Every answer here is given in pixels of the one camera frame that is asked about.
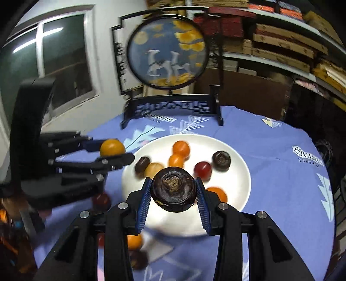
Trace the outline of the small yellow fruit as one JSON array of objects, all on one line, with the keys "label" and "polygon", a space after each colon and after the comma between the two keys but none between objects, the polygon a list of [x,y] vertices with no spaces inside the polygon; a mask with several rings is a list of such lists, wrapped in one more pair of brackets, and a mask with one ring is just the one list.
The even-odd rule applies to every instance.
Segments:
[{"label": "small yellow fruit", "polygon": [[118,139],[105,140],[100,146],[100,156],[110,157],[125,153],[125,146]]}]

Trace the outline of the small red tomato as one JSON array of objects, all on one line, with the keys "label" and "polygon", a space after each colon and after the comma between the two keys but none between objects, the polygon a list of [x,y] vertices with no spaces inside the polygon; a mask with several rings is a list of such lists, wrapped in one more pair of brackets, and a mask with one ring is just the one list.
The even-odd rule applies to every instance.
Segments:
[{"label": "small red tomato", "polygon": [[101,193],[92,198],[95,212],[106,212],[111,207],[111,198],[107,193]]}]

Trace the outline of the orange tangerine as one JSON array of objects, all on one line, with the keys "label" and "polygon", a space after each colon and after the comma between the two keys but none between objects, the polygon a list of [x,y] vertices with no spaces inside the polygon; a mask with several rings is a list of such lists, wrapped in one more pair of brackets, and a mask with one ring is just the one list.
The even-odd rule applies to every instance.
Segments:
[{"label": "orange tangerine", "polygon": [[128,235],[127,243],[130,251],[139,251],[143,246],[143,237],[141,234]]}]

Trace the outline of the dark brown water chestnut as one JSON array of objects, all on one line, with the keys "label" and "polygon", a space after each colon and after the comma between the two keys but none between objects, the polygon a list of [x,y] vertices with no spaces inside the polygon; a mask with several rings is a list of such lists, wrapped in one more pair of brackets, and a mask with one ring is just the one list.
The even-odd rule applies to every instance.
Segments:
[{"label": "dark brown water chestnut", "polygon": [[183,168],[168,167],[154,176],[150,193],[154,202],[162,209],[184,212],[196,201],[196,182]]}]

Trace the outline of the dark red plum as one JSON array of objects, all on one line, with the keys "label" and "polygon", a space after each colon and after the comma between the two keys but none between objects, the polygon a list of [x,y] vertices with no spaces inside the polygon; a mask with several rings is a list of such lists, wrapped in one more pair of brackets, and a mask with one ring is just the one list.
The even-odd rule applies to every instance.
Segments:
[{"label": "dark red plum", "polygon": [[200,161],[194,167],[195,177],[199,177],[204,181],[208,181],[212,175],[212,166],[207,161]]}]

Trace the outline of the dark chestnut on plate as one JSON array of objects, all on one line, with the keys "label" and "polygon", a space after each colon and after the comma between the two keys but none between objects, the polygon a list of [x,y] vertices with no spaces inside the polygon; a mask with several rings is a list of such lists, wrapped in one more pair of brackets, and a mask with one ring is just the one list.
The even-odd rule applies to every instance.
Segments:
[{"label": "dark chestnut on plate", "polygon": [[135,172],[137,174],[143,174],[148,167],[148,165],[151,163],[151,159],[147,156],[141,157],[138,162],[135,164]]}]

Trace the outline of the pale peeled chestnut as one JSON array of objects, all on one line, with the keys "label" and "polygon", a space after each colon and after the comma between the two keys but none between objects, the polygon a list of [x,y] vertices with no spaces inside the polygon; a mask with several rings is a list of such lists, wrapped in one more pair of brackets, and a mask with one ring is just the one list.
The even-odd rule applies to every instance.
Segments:
[{"label": "pale peeled chestnut", "polygon": [[144,177],[149,177],[150,179],[153,179],[155,175],[164,168],[165,167],[163,164],[158,162],[152,162],[145,169]]}]

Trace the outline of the orange tangerine plate right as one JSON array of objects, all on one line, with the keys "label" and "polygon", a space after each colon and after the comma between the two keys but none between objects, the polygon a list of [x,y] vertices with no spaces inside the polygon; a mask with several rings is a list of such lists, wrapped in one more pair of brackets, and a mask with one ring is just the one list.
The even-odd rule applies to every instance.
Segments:
[{"label": "orange tangerine plate right", "polygon": [[219,200],[223,203],[227,203],[227,195],[226,193],[223,191],[223,189],[219,188],[219,187],[209,187],[207,188],[208,191],[210,192],[214,192],[218,195]]}]

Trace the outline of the orange tangerine plate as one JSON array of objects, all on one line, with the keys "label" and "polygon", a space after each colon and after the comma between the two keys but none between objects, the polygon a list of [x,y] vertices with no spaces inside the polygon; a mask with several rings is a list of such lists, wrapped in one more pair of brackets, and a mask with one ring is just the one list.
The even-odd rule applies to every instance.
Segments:
[{"label": "orange tangerine plate", "polygon": [[185,141],[179,140],[173,144],[172,153],[180,155],[181,157],[187,159],[190,156],[189,144]]},{"label": "orange tangerine plate", "polygon": [[226,193],[223,191],[223,189],[219,188],[219,187],[209,187],[207,188],[208,191],[210,192],[214,192],[218,195],[219,200],[223,203],[227,203],[227,195]]}]

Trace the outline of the blue patterned tablecloth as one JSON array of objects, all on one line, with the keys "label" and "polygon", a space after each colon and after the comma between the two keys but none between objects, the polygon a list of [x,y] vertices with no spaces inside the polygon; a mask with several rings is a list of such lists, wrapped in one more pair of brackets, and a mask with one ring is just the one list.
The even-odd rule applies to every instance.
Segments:
[{"label": "blue patterned tablecloth", "polygon": [[[131,120],[122,130],[121,115],[90,131],[96,139],[118,138],[130,151],[170,133],[207,135],[233,147],[244,158],[251,174],[251,193],[244,212],[264,210],[284,232],[315,280],[323,280],[331,258],[335,233],[334,203],[328,173],[318,150],[304,131],[235,107],[223,107],[224,126],[213,118],[158,115]],[[46,229],[36,238],[38,266],[60,234],[91,207],[83,200],[53,209]],[[134,272],[135,280],[212,280],[218,237],[169,237],[146,228],[156,238],[154,255],[160,257]]]}]

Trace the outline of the white oval plate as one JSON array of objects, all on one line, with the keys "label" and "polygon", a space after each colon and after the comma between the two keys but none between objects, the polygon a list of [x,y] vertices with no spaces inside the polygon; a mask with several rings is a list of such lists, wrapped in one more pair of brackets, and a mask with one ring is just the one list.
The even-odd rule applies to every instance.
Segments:
[{"label": "white oval plate", "polygon": [[[194,166],[198,162],[208,161],[211,163],[212,155],[216,151],[223,150],[231,156],[230,168],[225,172],[214,169],[210,180],[204,182],[204,186],[222,189],[227,195],[227,203],[238,211],[242,211],[250,196],[251,176],[241,155],[225,142],[197,134],[164,136],[149,142],[134,152],[135,161],[138,161],[142,156],[148,156],[151,161],[168,166],[173,144],[177,141],[185,141],[190,146],[190,156],[184,164],[184,169],[191,175],[193,175]],[[189,237],[206,234],[202,227],[197,204],[185,212],[172,213],[163,210],[152,201],[147,214],[146,227],[169,236]]]}]

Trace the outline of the dark chestnut plate right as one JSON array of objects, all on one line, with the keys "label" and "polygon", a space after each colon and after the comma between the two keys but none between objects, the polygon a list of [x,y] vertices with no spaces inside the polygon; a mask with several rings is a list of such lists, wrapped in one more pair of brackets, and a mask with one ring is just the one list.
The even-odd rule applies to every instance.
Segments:
[{"label": "dark chestnut plate right", "polygon": [[231,166],[231,157],[226,151],[219,150],[213,154],[212,163],[215,169],[224,172]]}]

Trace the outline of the round deer art screen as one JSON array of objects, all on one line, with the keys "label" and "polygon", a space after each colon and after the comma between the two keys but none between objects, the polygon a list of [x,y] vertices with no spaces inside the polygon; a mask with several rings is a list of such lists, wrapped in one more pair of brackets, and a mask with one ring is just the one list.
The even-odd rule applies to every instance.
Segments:
[{"label": "round deer art screen", "polygon": [[[222,18],[205,6],[147,9],[119,17],[111,27],[121,95],[127,97],[121,128],[164,109],[184,109],[224,120],[219,92],[224,84]],[[193,85],[212,60],[219,82],[206,94],[178,94]]]}]

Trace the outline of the shelf with stacked boxes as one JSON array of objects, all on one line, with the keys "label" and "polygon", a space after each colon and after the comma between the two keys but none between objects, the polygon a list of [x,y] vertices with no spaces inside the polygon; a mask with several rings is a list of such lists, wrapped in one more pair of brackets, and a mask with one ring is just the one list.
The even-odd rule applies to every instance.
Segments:
[{"label": "shelf with stacked boxes", "polygon": [[222,19],[225,59],[270,65],[326,89],[345,104],[345,44],[316,13],[282,1],[193,1]]}]

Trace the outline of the window with white frame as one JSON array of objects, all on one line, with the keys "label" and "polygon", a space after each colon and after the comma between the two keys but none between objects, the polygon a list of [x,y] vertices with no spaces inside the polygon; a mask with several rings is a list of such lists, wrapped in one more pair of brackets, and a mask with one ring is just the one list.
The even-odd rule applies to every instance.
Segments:
[{"label": "window with white frame", "polygon": [[1,48],[1,110],[7,126],[25,79],[55,80],[44,122],[96,96],[88,53],[93,47],[87,35],[93,27],[93,8],[79,5],[44,13],[20,24],[8,37]]}]

